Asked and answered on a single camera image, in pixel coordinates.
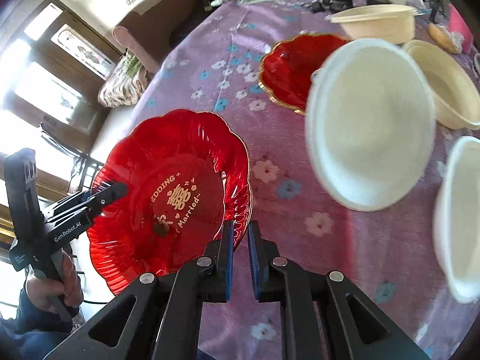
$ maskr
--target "hand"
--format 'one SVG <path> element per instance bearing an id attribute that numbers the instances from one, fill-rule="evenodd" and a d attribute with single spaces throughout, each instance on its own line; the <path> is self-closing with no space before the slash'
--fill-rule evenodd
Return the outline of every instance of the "hand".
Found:
<path id="1" fill-rule="evenodd" d="M 63 252 L 62 269 L 63 283 L 53 279 L 39 279 L 34 276 L 33 270 L 28 274 L 25 283 L 27 297 L 38 309 L 57 314 L 55 307 L 47 299 L 49 296 L 65 295 L 65 305 L 70 307 L 78 307 L 83 302 L 80 278 L 70 257 L 65 252 Z"/>

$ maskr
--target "metal screw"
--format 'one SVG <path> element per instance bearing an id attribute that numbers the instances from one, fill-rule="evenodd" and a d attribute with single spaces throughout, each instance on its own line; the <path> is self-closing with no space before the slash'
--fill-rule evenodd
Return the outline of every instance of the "metal screw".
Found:
<path id="1" fill-rule="evenodd" d="M 330 277 L 330 280 L 333 280 L 333 281 L 336 281 L 336 282 L 341 282 L 345 278 L 343 273 L 341 273 L 339 271 L 330 272 L 329 277 Z"/>
<path id="2" fill-rule="evenodd" d="M 143 283 L 143 284 L 150 284 L 154 280 L 155 280 L 155 275 L 151 274 L 150 272 L 147 272 L 142 276 L 140 276 L 140 283 Z"/>
<path id="3" fill-rule="evenodd" d="M 212 259 L 206 256 L 200 257 L 197 260 L 197 265 L 202 267 L 210 266 L 211 263 L 212 263 Z"/>
<path id="4" fill-rule="evenodd" d="M 285 257 L 275 257 L 273 259 L 273 265 L 275 266 L 286 266 L 289 261 Z"/>

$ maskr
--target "floral tablecloth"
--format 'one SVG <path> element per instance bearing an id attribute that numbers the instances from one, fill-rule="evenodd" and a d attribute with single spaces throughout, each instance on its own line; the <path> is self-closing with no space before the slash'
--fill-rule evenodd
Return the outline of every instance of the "floral tablecloth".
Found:
<path id="1" fill-rule="evenodd" d="M 265 239 L 305 269 L 338 269 L 371 297 L 432 359 L 446 360 L 463 340 L 479 304 L 450 295 L 431 238 L 434 201 L 447 156 L 461 135 L 437 127 L 433 156 L 413 190 L 394 206 L 355 212 L 322 189 L 307 156 L 304 118 L 271 103 L 257 84 L 263 55 L 302 31 L 334 32 L 311 0 L 216 10 L 165 60 L 136 106 L 131 128 L 175 108 L 219 113 L 246 143 L 254 195 L 252 219 Z M 429 40 L 417 18 L 417 38 Z M 458 57 L 471 71 L 471 58 Z M 243 240 L 234 253 L 231 301 L 205 304 L 199 348 L 217 360 L 280 359 L 278 304 L 254 299 Z"/>

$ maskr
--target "small red bowl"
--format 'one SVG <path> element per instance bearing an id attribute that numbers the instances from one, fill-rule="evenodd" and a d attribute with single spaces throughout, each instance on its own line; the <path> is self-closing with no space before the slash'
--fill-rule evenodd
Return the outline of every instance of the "small red bowl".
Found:
<path id="1" fill-rule="evenodd" d="M 277 43 L 260 62 L 258 84 L 273 103 L 305 115 L 311 74 L 348 42 L 335 34 L 302 34 Z"/>
<path id="2" fill-rule="evenodd" d="M 234 223 L 234 247 L 252 209 L 243 141 L 211 112 L 177 109 L 143 121 L 110 153 L 94 180 L 128 194 L 88 230 L 90 257 L 116 295 L 145 272 L 177 271 Z"/>

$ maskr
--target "blue gripper pad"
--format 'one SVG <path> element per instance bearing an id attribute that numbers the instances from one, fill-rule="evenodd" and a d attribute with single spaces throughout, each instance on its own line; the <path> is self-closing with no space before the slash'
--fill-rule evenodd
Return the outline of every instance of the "blue gripper pad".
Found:
<path id="1" fill-rule="evenodd" d="M 255 299 L 260 297 L 260 275 L 257 249 L 255 246 L 254 229 L 251 223 L 248 225 L 248 255 L 250 257 L 250 271 L 251 271 L 251 285 L 253 287 L 253 293 Z"/>
<path id="2" fill-rule="evenodd" d="M 229 248 L 226 259 L 226 274 L 225 274 L 225 298 L 230 300 L 232 293 L 232 279 L 233 279 L 233 222 L 229 229 Z"/>

